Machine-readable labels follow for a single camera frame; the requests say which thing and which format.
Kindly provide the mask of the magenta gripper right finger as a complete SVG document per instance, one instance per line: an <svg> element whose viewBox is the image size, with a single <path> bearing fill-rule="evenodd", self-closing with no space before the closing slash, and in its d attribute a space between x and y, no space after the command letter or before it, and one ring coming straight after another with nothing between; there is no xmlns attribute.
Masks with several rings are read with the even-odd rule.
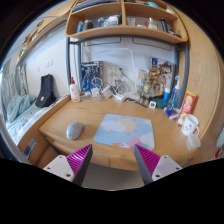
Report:
<svg viewBox="0 0 224 224"><path fill-rule="evenodd" d="M182 169L168 155L159 156L139 145L134 146L134 155L145 185Z"/></svg>

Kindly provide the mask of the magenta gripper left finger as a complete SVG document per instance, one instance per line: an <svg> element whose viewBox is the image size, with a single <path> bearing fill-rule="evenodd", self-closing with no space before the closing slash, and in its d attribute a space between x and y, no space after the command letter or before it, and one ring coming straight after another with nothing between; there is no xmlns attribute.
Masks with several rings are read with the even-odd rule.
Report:
<svg viewBox="0 0 224 224"><path fill-rule="evenodd" d="M92 145L87 145L68 156L57 156L44 170L81 186L92 154Z"/></svg>

